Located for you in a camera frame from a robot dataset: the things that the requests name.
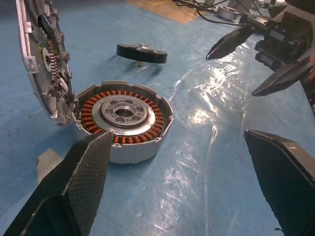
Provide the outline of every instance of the floor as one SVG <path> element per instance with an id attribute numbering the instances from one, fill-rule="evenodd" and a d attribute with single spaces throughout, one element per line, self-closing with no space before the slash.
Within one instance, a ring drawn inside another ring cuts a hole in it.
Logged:
<path id="1" fill-rule="evenodd" d="M 0 234 L 36 186 L 36 158 L 48 148 L 65 156 L 73 127 L 56 127 L 32 94 L 19 49 L 12 1 L 0 14 Z M 140 83 L 164 96 L 174 123 L 154 159 L 110 165 L 91 236 L 282 236 L 260 190 L 245 129 L 299 142 L 315 156 L 315 119 L 296 83 L 267 97 L 251 91 L 271 71 L 254 60 L 253 35 L 231 55 L 207 52 L 235 27 L 196 18 L 187 24 L 127 1 L 58 0 L 73 87 L 108 80 Z M 166 51 L 166 64 L 115 56 L 116 44 Z"/>
<path id="2" fill-rule="evenodd" d="M 187 24 L 198 16 L 195 9 L 178 7 L 172 0 L 128 0 L 128 2 L 183 24 Z"/>

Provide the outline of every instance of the copper winding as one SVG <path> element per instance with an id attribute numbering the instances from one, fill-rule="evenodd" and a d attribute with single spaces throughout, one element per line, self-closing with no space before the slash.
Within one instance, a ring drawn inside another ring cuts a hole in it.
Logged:
<path id="1" fill-rule="evenodd" d="M 118 137 L 118 136 L 116 136 L 116 137 L 114 138 L 113 143 L 115 143 L 115 144 L 119 143 L 119 137 Z"/>
<path id="2" fill-rule="evenodd" d="M 94 123 L 93 118 L 92 118 L 92 108 L 93 105 L 100 100 L 101 98 L 107 97 L 107 96 L 112 96 L 112 95 L 129 95 L 129 96 L 133 96 L 136 97 L 138 99 L 143 100 L 144 102 L 146 102 L 152 109 L 153 112 L 155 113 L 156 116 L 156 121 L 154 123 L 154 125 L 152 126 L 152 128 L 147 131 L 146 133 L 142 134 L 142 135 L 138 135 L 138 136 L 117 136 L 114 135 L 114 139 L 113 139 L 113 143 L 118 143 L 118 144 L 134 144 L 134 143 L 143 143 L 146 141 L 150 141 L 154 138 L 156 138 L 162 131 L 163 129 L 163 124 L 164 124 L 164 120 L 163 120 L 163 115 L 161 113 L 161 110 L 159 109 L 159 107 L 153 102 L 150 101 L 148 98 L 146 98 L 145 96 L 139 95 L 137 93 L 133 93 L 133 92 L 128 92 L 128 91 L 106 91 L 106 92 L 101 92 L 100 94 L 97 94 L 93 97 L 91 97 L 90 99 L 88 99 L 85 103 L 85 105 L 82 108 L 82 112 L 81 112 L 81 122 L 84 125 L 84 127 L 91 133 L 100 133 L 103 130 L 101 128 L 99 128 L 96 123 Z"/>

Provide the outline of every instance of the textured rubber pad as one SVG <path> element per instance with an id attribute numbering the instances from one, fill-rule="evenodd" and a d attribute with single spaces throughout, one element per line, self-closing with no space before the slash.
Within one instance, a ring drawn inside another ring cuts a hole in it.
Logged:
<path id="1" fill-rule="evenodd" d="M 296 142 L 277 135 L 247 130 L 245 140 L 263 195 L 284 235 L 314 236 L 314 159 Z"/>
<path id="2" fill-rule="evenodd" d="M 6 236 L 88 236 L 102 197 L 112 135 L 89 135 L 35 189 Z"/>

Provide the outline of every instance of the bolt hole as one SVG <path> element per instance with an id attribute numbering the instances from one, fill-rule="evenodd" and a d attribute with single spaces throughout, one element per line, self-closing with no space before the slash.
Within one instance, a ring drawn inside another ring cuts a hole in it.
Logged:
<path id="1" fill-rule="evenodd" d="M 124 123 L 125 119 L 122 118 L 122 117 L 117 117 L 117 118 L 115 119 L 115 121 L 120 122 L 120 123 Z"/>
<path id="2" fill-rule="evenodd" d="M 140 117 L 134 116 L 134 117 L 132 117 L 131 119 L 132 119 L 133 121 L 138 121 L 138 120 L 140 120 Z"/>
<path id="3" fill-rule="evenodd" d="M 113 114 L 113 110 L 111 110 L 111 109 L 106 109 L 105 112 L 106 112 L 107 114 Z"/>
<path id="4" fill-rule="evenodd" d="M 121 117 L 131 117 L 133 116 L 133 112 L 131 110 L 120 108 L 115 113 Z"/>
<path id="5" fill-rule="evenodd" d="M 137 111 L 139 111 L 139 112 L 143 112 L 143 108 L 142 108 L 142 107 L 137 107 L 136 109 L 137 109 Z"/>

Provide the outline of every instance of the black wheel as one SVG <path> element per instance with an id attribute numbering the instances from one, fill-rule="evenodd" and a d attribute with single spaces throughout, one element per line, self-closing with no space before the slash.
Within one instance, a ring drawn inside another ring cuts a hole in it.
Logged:
<path id="1" fill-rule="evenodd" d="M 166 63 L 167 59 L 166 52 L 148 48 L 144 44 L 139 44 L 139 46 L 117 44 L 116 54 L 123 58 L 159 64 Z"/>

